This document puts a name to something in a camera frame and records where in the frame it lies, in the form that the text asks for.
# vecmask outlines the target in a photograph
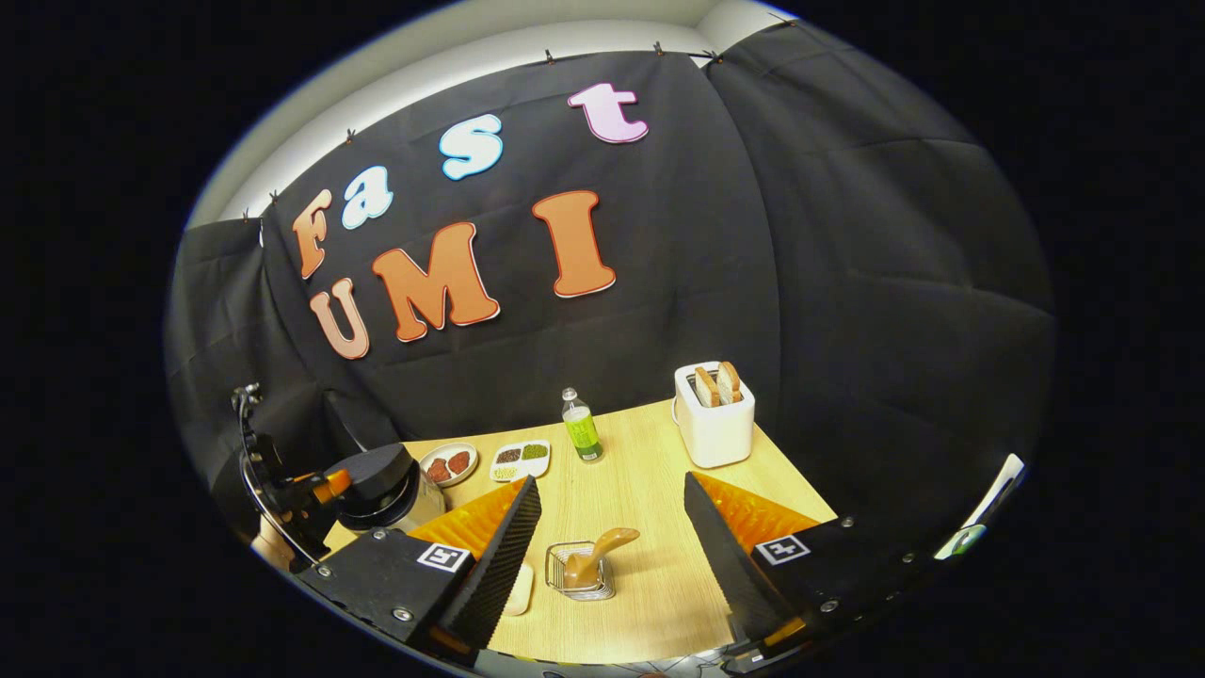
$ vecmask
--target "wooden handle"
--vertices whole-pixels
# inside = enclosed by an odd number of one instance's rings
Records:
[[[583,556],[581,554],[574,554],[569,556],[569,561],[565,562],[565,588],[578,589],[598,584],[599,559],[615,549],[635,541],[636,537],[640,537],[640,532],[630,527],[616,527],[615,530],[607,530],[601,537],[599,537],[599,541],[594,543],[594,549],[590,552],[590,555]]]

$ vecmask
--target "bottle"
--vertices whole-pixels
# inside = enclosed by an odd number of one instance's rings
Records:
[[[590,415],[589,406],[577,399],[575,389],[565,389],[560,397],[565,401],[560,418],[565,420],[569,440],[574,442],[577,456],[582,458],[582,461],[599,459],[602,455],[602,446],[599,443],[599,434],[594,429],[594,418]]]

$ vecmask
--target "bread slice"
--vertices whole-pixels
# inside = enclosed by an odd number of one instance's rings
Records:
[[[719,402],[722,405],[730,406],[745,400],[745,396],[741,396],[741,378],[737,377],[733,364],[728,361],[719,364],[716,387],[719,389]]]
[[[699,396],[699,402],[705,408],[719,406],[719,388],[716,381],[701,367],[694,369],[694,393]]]

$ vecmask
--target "plate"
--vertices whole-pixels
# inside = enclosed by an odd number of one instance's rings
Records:
[[[429,472],[431,465],[435,464],[435,460],[443,460],[445,462],[447,462],[452,459],[453,455],[463,452],[469,453],[469,466],[465,467],[465,470],[462,471],[460,473],[453,474],[452,478],[435,483],[440,488],[448,488],[451,485],[455,485],[457,483],[464,481],[465,478],[469,478],[469,476],[472,474],[472,470],[477,468],[476,448],[474,448],[469,443],[448,443],[447,446],[440,446],[439,448],[435,448],[434,450],[427,453],[427,455],[423,456],[423,459],[418,462],[418,466],[424,472]]]
[[[523,447],[524,446],[543,446],[548,450],[548,454],[534,459],[523,459]],[[519,460],[512,462],[499,462],[498,458],[501,456],[506,450],[519,450]],[[494,453],[494,464],[489,467],[489,479],[496,481],[499,483],[511,483],[524,476],[531,476],[534,478],[540,478],[548,471],[548,460],[552,459],[552,443],[547,441],[522,441],[518,443],[507,443],[498,452]]]

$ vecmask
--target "white toaster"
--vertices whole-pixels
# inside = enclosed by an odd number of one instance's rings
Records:
[[[715,378],[719,361],[688,365],[674,372],[674,402],[670,403],[690,461],[701,468],[715,468],[748,459],[753,448],[753,406],[756,400],[741,382],[743,400],[730,406],[705,408],[694,390],[694,369],[701,367]]]

